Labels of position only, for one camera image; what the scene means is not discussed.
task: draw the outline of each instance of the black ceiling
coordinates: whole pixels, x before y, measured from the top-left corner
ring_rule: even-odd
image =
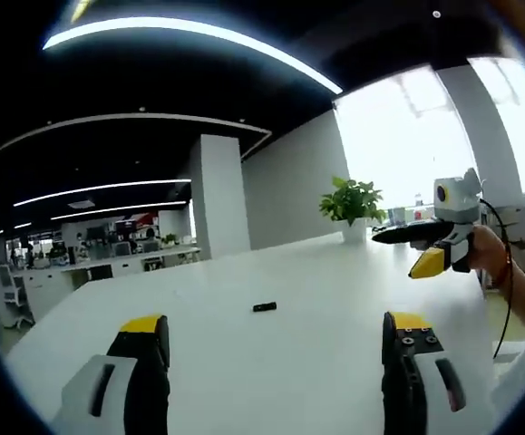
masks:
[[[59,123],[107,114],[191,115],[271,131],[268,145],[332,105],[334,94],[303,73],[247,47],[199,34],[119,30],[43,51],[49,36],[71,26],[74,3],[7,3],[13,4],[0,10],[0,149],[8,144],[0,150],[1,216],[10,215],[16,201],[56,191],[176,178],[203,133],[238,137],[243,153],[264,137],[211,122]],[[214,24],[271,44],[350,91],[417,64],[454,64],[466,55],[497,53],[497,33],[482,18],[478,3],[96,0],[75,25],[134,15]],[[432,18],[434,9],[442,11],[442,19]],[[99,200],[118,207],[143,203],[139,195],[147,202],[177,196],[165,188],[155,197],[141,189],[117,190]],[[190,192],[180,194],[188,198]],[[26,216],[15,208],[7,225],[64,214],[59,208],[66,202],[31,208],[32,214],[27,208]]]

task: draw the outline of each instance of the potted plant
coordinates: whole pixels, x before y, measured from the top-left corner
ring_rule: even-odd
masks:
[[[345,243],[359,243],[366,239],[366,220],[381,222],[385,212],[377,208],[377,201],[383,199],[381,190],[373,188],[373,182],[363,183],[354,179],[333,177],[334,193],[322,196],[320,211],[329,216],[343,231]]]
[[[178,240],[178,237],[175,234],[169,233],[168,235],[165,236],[165,239],[163,241],[168,247],[172,247],[175,245],[175,242],[177,240]]]

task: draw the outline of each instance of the white pot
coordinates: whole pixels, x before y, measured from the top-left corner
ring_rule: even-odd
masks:
[[[349,226],[346,220],[337,222],[339,229],[343,232],[343,240],[350,245],[364,243],[367,239],[367,219],[360,217],[355,219],[353,225]]]

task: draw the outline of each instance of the office desk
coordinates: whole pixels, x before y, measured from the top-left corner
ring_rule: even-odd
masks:
[[[34,320],[40,322],[53,307],[90,280],[89,270],[94,267],[109,266],[113,277],[133,275],[144,271],[143,261],[149,258],[166,258],[180,254],[194,256],[199,251],[195,246],[172,246],[132,256],[115,256],[76,265],[24,270],[14,273],[13,276],[22,279]]]
[[[237,256],[91,282],[8,354],[20,391],[50,421],[61,389],[121,326],[170,325],[170,433],[383,433],[387,310],[423,314],[444,348],[491,387],[491,340],[475,275],[411,280],[418,253],[340,233]],[[277,310],[251,312],[277,302]]]

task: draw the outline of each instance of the office chair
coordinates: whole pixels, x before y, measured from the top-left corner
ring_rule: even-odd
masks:
[[[113,246],[115,256],[130,256],[131,244],[129,242],[119,242]]]
[[[22,322],[34,324],[34,319],[26,300],[26,293],[22,287],[16,286],[8,265],[0,265],[0,285],[2,286],[5,303],[15,307],[16,329],[20,329]]]

